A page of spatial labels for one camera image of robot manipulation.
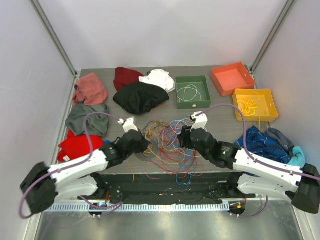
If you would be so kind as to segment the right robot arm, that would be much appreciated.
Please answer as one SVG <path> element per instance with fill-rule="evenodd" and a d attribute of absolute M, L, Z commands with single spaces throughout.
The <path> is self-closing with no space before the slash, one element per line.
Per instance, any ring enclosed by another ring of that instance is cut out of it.
<path fill-rule="evenodd" d="M 182 148 L 196 150 L 218 168 L 239 173 L 237 180 L 225 186 L 230 197 L 263 195 L 289 201 L 309 214 L 319 213 L 320 174 L 315 166 L 292 166 L 258 156 L 246 148 L 217 141 L 203 128 L 183 126 L 177 138 Z"/>

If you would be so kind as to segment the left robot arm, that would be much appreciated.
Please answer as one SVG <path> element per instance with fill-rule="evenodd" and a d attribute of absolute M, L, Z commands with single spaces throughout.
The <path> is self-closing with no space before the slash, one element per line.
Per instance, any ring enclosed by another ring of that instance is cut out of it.
<path fill-rule="evenodd" d="M 20 185 L 23 198 L 19 212 L 23 211 L 24 201 L 32 216 L 44 212 L 58 201 L 58 197 L 63 195 L 62 190 L 70 187 L 71 183 L 118 166 L 132 154 L 146 151 L 149 145 L 139 130 L 130 130 L 116 141 L 73 161 L 51 166 L 37 163 Z"/>

